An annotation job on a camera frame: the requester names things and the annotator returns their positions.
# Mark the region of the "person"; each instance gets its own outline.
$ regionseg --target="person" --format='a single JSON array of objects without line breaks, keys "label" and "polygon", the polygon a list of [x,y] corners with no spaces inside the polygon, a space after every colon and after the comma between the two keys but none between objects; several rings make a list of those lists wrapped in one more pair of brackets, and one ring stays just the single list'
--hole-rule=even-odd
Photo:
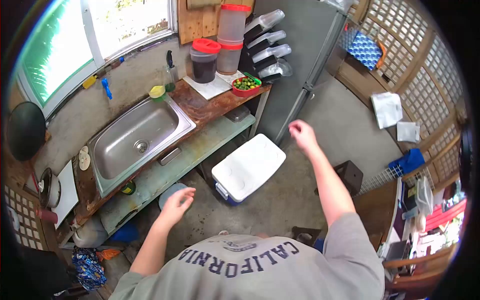
[{"label": "person", "polygon": [[311,161],[328,224],[324,251],[285,237],[217,235],[164,265],[167,236],[192,204],[174,193],[110,299],[381,299],[384,269],[346,187],[304,121],[289,125]]}]

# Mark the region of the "gray refrigerator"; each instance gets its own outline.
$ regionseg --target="gray refrigerator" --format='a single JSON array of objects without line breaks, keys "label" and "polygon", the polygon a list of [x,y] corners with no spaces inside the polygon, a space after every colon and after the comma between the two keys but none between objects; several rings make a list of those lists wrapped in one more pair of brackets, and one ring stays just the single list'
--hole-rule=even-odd
[{"label": "gray refrigerator", "polygon": [[273,30],[287,33],[279,44],[292,48],[284,58],[293,75],[273,82],[256,133],[280,144],[305,101],[314,101],[315,91],[336,74],[358,27],[343,11],[318,0],[256,0],[254,13],[260,16],[275,9],[285,13]]}]

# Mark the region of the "concrete wall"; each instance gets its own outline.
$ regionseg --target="concrete wall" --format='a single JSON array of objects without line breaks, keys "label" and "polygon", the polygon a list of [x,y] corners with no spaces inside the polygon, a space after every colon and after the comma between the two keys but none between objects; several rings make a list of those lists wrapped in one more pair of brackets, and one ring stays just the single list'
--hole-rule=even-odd
[{"label": "concrete wall", "polygon": [[[47,167],[59,174],[95,133],[135,104],[153,86],[162,84],[161,70],[167,63],[168,50],[172,51],[179,78],[182,78],[187,70],[191,70],[190,44],[179,46],[175,37],[127,57],[119,67],[109,71],[104,78],[108,79],[113,99],[107,97],[101,80],[70,99],[48,125],[52,137],[38,153],[35,162],[37,175],[40,176]],[[15,85],[9,107],[21,102],[19,97],[21,94]],[[31,178],[27,185],[35,190]]]}]

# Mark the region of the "hand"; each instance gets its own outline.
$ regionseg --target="hand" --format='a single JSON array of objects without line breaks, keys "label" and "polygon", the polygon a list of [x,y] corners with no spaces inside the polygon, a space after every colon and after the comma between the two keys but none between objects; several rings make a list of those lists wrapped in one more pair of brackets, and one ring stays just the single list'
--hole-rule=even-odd
[{"label": "hand", "polygon": [[194,188],[185,188],[180,191],[176,191],[171,195],[165,205],[162,212],[158,216],[156,223],[160,224],[162,228],[170,230],[173,225],[177,224],[183,213],[190,207],[193,202],[193,196],[195,195]]},{"label": "hand", "polygon": [[295,120],[288,125],[288,131],[297,142],[298,147],[308,156],[311,151],[319,149],[315,131],[302,120]]}]

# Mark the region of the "window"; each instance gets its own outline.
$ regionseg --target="window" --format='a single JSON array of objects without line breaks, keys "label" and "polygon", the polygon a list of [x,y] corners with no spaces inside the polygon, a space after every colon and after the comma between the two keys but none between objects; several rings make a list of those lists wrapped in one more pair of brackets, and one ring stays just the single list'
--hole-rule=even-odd
[{"label": "window", "polygon": [[176,23],[176,0],[54,1],[20,56],[21,90],[48,117],[103,65],[171,35]]}]

